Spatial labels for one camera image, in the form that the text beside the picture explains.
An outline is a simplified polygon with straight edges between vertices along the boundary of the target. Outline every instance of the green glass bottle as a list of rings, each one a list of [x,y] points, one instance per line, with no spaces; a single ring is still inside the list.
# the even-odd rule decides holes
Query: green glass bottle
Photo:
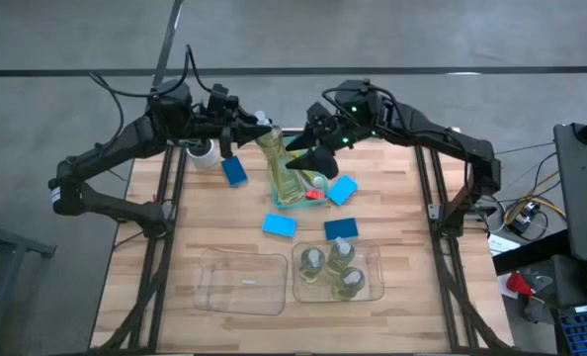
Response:
[[[294,157],[285,151],[281,128],[272,126],[272,131],[258,137],[256,142],[267,157],[270,177],[280,201],[291,204],[304,198],[304,186],[299,174],[285,166]]]
[[[308,247],[300,255],[300,276],[307,283],[317,280],[324,267],[324,253],[317,247]]]
[[[342,237],[338,237],[331,247],[329,261],[326,263],[327,271],[339,276],[349,263],[353,261],[353,258],[355,258],[355,247]]]
[[[364,288],[364,273],[355,267],[346,267],[333,286],[333,297],[350,301]]]

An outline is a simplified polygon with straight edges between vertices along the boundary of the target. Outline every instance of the concrete floor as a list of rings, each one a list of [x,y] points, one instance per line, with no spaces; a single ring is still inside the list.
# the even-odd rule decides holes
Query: concrete floor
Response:
[[[0,0],[0,69],[153,68],[172,0]],[[184,43],[200,67],[587,65],[587,0],[197,0],[184,4],[170,56]],[[346,77],[217,77],[249,111],[300,127],[319,93]],[[491,140],[496,151],[551,141],[560,123],[587,122],[587,74],[372,76],[438,124]],[[108,78],[133,91],[151,78]],[[203,97],[197,86],[194,95]],[[127,118],[141,100],[123,99]],[[0,225],[58,245],[29,256],[0,333],[6,354],[84,350],[89,343],[116,224],[51,210],[47,180],[68,154],[104,142],[118,124],[112,99],[87,78],[0,78]],[[500,156],[513,198],[533,174],[510,183],[551,146]],[[118,167],[123,176],[130,163]],[[554,161],[545,174],[556,168]],[[97,190],[122,196],[103,174]],[[559,190],[547,195],[562,206]],[[550,230],[560,230],[549,214]],[[552,328],[529,324],[507,303],[516,345],[552,351]]]

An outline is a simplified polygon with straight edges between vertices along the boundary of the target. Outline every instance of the blue sponge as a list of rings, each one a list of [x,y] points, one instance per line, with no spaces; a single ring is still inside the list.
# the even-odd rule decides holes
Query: blue sponge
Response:
[[[247,182],[247,174],[245,174],[241,161],[238,160],[237,156],[223,159],[221,166],[223,167],[225,178],[230,183],[230,187],[236,187],[243,182]]]
[[[263,221],[263,231],[286,237],[294,237],[295,219],[267,213]]]
[[[329,191],[329,199],[337,205],[342,205],[357,190],[357,183],[347,175],[343,175],[333,184]]]
[[[338,237],[357,237],[357,223],[355,219],[342,219],[339,221],[325,222],[324,231],[326,232],[326,239],[331,241]]]

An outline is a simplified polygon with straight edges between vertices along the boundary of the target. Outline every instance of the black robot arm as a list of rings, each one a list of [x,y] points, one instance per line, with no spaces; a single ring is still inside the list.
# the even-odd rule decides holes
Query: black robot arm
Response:
[[[335,98],[328,96],[331,92],[336,93]],[[288,168],[319,171],[333,178],[338,174],[335,151],[353,148],[357,141],[373,136],[402,146],[421,145],[460,159],[465,162],[465,184],[436,214],[439,231],[455,236],[462,235],[464,214],[475,202],[500,189],[500,161],[489,141],[430,122],[423,113],[398,103],[391,93],[368,80],[347,80],[325,90],[322,97],[337,111],[331,114],[320,103],[307,110],[304,131],[287,150],[309,150],[289,162]]]
[[[116,220],[134,221],[146,237],[161,237],[168,221],[160,203],[136,204],[98,193],[86,180],[133,158],[147,158],[163,152],[168,144],[185,140],[217,138],[221,155],[232,156],[231,144],[244,143],[271,130],[257,125],[257,119],[238,105],[238,98],[215,84],[208,105],[193,105],[190,89],[183,81],[168,81],[151,90],[145,114],[127,125],[106,144],[58,163],[56,178],[48,182],[52,207],[61,215],[78,216],[92,212]]]

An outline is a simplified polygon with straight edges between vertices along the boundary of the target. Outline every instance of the butcher block tabletop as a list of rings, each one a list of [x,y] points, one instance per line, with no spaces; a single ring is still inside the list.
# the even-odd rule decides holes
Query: butcher block tabletop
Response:
[[[285,211],[278,211],[272,203],[267,162],[260,148],[248,143],[235,154],[248,176],[247,183],[235,188],[229,187],[220,164],[205,171],[197,170],[190,160],[187,164],[157,352],[449,351],[414,148],[369,139],[358,142],[354,149],[342,149],[336,154],[340,175],[349,175],[359,184],[353,196],[339,207],[326,203]],[[176,167],[179,154],[173,156],[172,167]],[[128,200],[143,203],[153,199],[162,159],[158,155],[135,161]],[[463,183],[463,162],[446,155],[441,155],[441,161],[448,194],[453,197]],[[174,169],[167,197],[172,192]],[[436,187],[433,174],[430,177],[431,187]],[[295,218],[294,238],[262,232],[266,213]],[[292,287],[292,249],[300,242],[324,241],[324,222],[346,218],[356,219],[358,241],[378,246],[383,297],[374,302],[298,302]],[[138,231],[135,223],[124,223],[116,242]],[[484,232],[467,229],[459,242],[471,302],[496,334],[512,344]],[[133,306],[145,246],[146,239],[139,236],[114,251],[92,346],[106,341]],[[286,256],[289,270],[283,311],[269,316],[197,309],[194,287],[200,281],[200,257],[208,249]],[[151,309],[152,303],[144,316],[142,344]],[[466,345],[456,303],[455,315],[461,345]]]

